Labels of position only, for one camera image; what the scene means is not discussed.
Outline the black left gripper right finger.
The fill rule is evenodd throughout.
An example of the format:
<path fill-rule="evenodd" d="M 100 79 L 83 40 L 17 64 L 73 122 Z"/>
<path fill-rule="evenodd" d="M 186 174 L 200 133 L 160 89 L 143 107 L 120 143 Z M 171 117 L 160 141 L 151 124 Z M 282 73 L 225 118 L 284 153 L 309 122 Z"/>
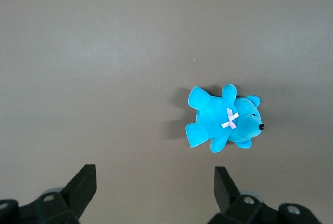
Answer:
<path fill-rule="evenodd" d="M 274 210 L 257 197 L 240 193 L 223 166 L 215 168 L 214 195 L 220 212 L 209 223 L 320 223 L 302 205 L 284 203 Z"/>

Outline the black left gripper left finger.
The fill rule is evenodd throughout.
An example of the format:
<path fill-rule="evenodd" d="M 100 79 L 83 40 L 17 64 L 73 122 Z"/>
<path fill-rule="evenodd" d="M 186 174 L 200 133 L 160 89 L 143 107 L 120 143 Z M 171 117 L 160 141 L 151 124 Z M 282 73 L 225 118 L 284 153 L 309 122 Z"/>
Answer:
<path fill-rule="evenodd" d="M 96 165 L 86 164 L 65 187 L 49 189 L 25 206 L 2 199 L 1 223 L 79 223 L 96 189 Z"/>

